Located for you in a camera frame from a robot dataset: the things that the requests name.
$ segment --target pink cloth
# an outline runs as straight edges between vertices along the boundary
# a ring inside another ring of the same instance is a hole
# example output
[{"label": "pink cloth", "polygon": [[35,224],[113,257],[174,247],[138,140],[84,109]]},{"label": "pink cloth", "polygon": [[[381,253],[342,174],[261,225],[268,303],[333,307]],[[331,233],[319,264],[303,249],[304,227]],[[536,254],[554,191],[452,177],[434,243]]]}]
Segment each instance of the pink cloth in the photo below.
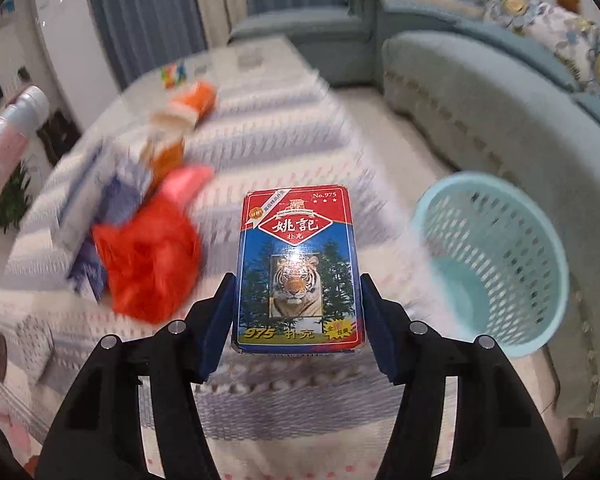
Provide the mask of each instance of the pink cloth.
[{"label": "pink cloth", "polygon": [[200,189],[214,176],[208,166],[183,166],[171,170],[160,184],[158,194],[171,200],[181,211],[198,194]]}]

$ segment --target plastic bottle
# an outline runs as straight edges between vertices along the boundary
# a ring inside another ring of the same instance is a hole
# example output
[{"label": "plastic bottle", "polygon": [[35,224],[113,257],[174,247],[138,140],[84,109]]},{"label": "plastic bottle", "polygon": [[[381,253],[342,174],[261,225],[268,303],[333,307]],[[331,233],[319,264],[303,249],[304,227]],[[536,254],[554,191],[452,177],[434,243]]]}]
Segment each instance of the plastic bottle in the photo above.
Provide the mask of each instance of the plastic bottle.
[{"label": "plastic bottle", "polygon": [[25,89],[0,114],[0,194],[24,155],[29,137],[49,115],[49,100],[37,86]]}]

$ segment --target potted plant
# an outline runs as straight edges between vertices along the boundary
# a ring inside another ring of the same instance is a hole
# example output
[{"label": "potted plant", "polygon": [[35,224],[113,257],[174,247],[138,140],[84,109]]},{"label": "potted plant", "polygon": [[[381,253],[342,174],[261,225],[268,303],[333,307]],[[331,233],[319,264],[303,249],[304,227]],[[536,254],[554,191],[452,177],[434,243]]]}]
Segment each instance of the potted plant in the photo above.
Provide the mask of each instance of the potted plant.
[{"label": "potted plant", "polygon": [[20,221],[33,201],[27,194],[31,177],[26,165],[20,161],[9,177],[0,195],[0,234],[10,228],[20,228]]}]

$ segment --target tiger picture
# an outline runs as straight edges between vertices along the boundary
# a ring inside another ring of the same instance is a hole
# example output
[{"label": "tiger picture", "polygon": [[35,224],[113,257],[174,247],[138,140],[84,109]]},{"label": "tiger picture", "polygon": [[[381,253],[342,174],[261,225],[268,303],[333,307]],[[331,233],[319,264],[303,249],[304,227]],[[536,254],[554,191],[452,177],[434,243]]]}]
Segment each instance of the tiger picture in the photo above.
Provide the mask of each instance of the tiger picture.
[{"label": "tiger picture", "polygon": [[272,256],[271,317],[312,317],[322,315],[322,285],[318,256]]}]

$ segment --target light blue sofa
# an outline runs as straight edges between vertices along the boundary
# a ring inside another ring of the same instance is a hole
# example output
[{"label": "light blue sofa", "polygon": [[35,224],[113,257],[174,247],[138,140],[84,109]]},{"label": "light blue sofa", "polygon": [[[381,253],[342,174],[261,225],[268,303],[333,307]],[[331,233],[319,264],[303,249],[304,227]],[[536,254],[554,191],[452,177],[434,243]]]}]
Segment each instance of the light blue sofa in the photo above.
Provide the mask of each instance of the light blue sofa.
[{"label": "light blue sofa", "polygon": [[286,34],[332,85],[384,91],[456,168],[502,176],[539,203],[572,272],[570,306],[549,342],[557,411],[600,416],[600,99],[551,52],[475,9],[468,0],[350,0],[349,9],[249,18],[232,41]]},{"label": "light blue sofa", "polygon": [[399,34],[382,55],[393,110],[455,167],[512,181],[553,221],[573,292],[548,345],[560,380],[557,411],[600,415],[600,124],[575,104],[554,60],[536,70],[448,32]]},{"label": "light blue sofa", "polygon": [[482,8],[471,0],[349,0],[349,7],[252,16],[232,29],[229,41],[283,34],[332,86],[382,88],[385,40],[404,30],[452,30],[458,21],[481,17]]}]

